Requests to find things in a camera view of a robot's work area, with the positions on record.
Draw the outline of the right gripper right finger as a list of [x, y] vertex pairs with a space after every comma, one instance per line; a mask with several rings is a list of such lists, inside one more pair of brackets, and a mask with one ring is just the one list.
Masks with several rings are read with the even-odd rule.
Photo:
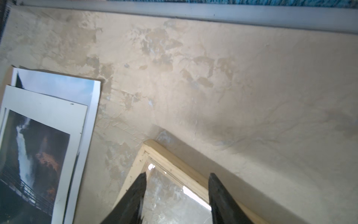
[[213, 224], [253, 224], [215, 173], [209, 176], [208, 195]]

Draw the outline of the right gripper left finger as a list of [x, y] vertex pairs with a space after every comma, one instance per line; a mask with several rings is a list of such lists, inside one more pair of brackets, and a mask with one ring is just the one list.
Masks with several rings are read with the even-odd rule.
[[102, 224], [141, 224], [146, 191], [146, 173], [141, 173]]

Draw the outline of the clear acrylic sheet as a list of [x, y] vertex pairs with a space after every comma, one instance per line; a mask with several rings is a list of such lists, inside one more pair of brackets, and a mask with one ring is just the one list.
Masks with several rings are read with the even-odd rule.
[[211, 224], [211, 207], [153, 163], [146, 170], [144, 224]]

